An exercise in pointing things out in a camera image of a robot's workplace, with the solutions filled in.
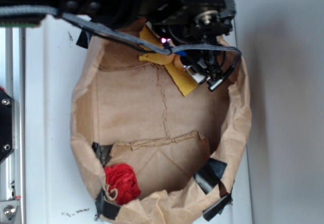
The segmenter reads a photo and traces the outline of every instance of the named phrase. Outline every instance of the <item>led light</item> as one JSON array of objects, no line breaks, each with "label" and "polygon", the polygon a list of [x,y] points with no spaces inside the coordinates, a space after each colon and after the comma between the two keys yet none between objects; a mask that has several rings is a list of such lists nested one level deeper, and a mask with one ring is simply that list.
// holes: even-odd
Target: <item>led light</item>
[{"label": "led light", "polygon": [[171,39],[170,38],[161,38],[161,43],[166,43],[169,42]]}]

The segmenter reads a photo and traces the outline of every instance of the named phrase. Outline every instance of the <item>robotic arm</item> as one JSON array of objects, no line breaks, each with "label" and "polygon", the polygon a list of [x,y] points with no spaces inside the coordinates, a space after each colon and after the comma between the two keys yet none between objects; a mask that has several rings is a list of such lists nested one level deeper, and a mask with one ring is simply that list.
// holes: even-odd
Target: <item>robotic arm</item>
[{"label": "robotic arm", "polygon": [[[236,14],[234,0],[0,0],[2,26],[35,26],[46,14],[133,48],[138,49],[134,45],[139,44],[152,53],[180,54],[187,72],[198,83],[207,81],[211,91],[240,61],[238,49],[222,47],[216,40],[216,36],[232,31],[231,21]],[[89,15],[93,22],[80,19],[78,14]],[[114,30],[140,17],[148,20],[165,49]],[[168,38],[176,47],[168,44]],[[236,51],[238,56],[224,72],[224,63],[217,58],[222,52],[225,58],[226,51]]]}]

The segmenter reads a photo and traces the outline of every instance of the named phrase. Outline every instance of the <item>red cloth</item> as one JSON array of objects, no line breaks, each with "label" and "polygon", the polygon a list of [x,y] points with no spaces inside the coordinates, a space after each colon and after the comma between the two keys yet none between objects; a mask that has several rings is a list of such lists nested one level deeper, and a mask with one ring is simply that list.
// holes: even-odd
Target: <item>red cloth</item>
[{"label": "red cloth", "polygon": [[124,205],[136,199],[141,191],[138,188],[134,170],[128,164],[116,164],[113,167],[105,167],[106,184],[108,192],[117,188],[118,195],[115,199],[118,205]]}]

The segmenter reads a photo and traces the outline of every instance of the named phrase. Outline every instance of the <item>gray cable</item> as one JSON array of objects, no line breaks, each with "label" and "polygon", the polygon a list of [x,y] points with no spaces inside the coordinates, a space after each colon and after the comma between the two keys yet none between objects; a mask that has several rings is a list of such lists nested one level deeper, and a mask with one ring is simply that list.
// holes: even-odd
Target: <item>gray cable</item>
[{"label": "gray cable", "polygon": [[[45,14],[50,14],[53,15],[54,17],[57,17],[59,14],[59,10],[57,8],[53,8],[49,6],[38,6],[38,5],[0,7],[0,17],[45,15]],[[104,33],[109,36],[113,36],[119,39],[127,40],[132,43],[136,43],[140,46],[144,46],[148,49],[151,49],[163,55],[169,55],[172,53],[177,53],[186,50],[208,50],[208,51],[235,51],[241,56],[241,51],[235,47],[213,46],[210,44],[185,44],[182,46],[177,46],[169,49],[162,49],[138,37],[113,30],[99,23],[86,21],[75,14],[63,13],[62,19],[72,24],[75,25],[77,24],[79,27],[84,29],[92,30],[97,33]]]}]

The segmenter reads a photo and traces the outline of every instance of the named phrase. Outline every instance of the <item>black electrical tape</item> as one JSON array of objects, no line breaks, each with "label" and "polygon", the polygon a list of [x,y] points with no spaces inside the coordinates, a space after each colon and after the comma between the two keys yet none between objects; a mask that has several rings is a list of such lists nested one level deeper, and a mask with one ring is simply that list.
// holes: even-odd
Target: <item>black electrical tape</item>
[{"label": "black electrical tape", "polygon": [[98,217],[103,215],[107,219],[115,220],[119,213],[120,206],[107,202],[105,196],[105,191],[101,189],[96,200]]},{"label": "black electrical tape", "polygon": [[203,211],[203,217],[205,220],[210,221],[217,214],[221,214],[224,207],[228,204],[231,204],[233,201],[232,194],[227,194],[223,196],[218,202],[209,207],[207,210]]},{"label": "black electrical tape", "polygon": [[93,142],[92,149],[96,153],[97,158],[100,160],[103,167],[107,165],[110,160],[109,153],[113,145],[100,146],[98,143]]},{"label": "black electrical tape", "polygon": [[207,163],[193,175],[193,178],[202,191],[208,194],[220,182],[226,166],[227,163],[210,158]]},{"label": "black electrical tape", "polygon": [[87,49],[89,47],[91,37],[92,37],[91,33],[82,30],[79,39],[76,42],[76,45]]}]

